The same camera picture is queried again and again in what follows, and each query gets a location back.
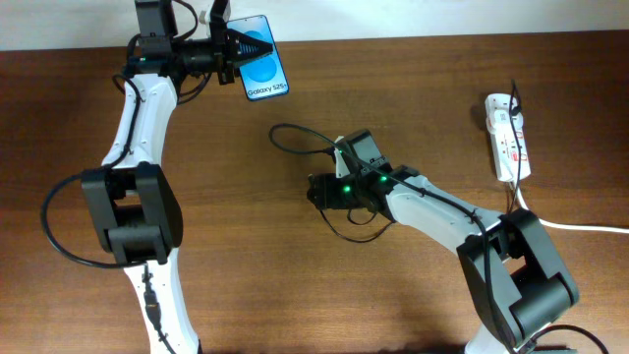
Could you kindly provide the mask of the blue Galaxy smartphone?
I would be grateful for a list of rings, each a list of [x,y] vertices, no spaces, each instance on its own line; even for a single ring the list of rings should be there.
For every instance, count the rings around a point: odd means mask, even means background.
[[[258,15],[232,20],[227,24],[227,27],[268,42],[273,47],[273,51],[269,55],[240,68],[247,99],[257,101],[287,94],[289,92],[288,80],[267,17]]]

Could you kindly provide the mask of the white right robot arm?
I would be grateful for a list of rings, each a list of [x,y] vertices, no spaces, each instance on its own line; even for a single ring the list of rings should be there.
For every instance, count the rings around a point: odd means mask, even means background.
[[[539,219],[473,206],[435,187],[419,171],[393,167],[368,130],[330,142],[332,173],[309,178],[320,211],[365,208],[409,226],[458,257],[482,321],[468,353],[531,353],[580,294]]]

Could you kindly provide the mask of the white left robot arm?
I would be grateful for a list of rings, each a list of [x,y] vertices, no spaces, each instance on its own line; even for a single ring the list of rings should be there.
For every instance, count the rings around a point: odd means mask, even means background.
[[[187,77],[233,83],[242,66],[269,55],[269,43],[229,29],[230,4],[215,1],[209,35],[179,35],[169,1],[136,4],[140,54],[129,52],[120,75],[125,105],[101,167],[82,189],[102,249],[124,271],[142,310],[152,353],[200,353],[178,271],[184,222],[161,167],[170,117]]]

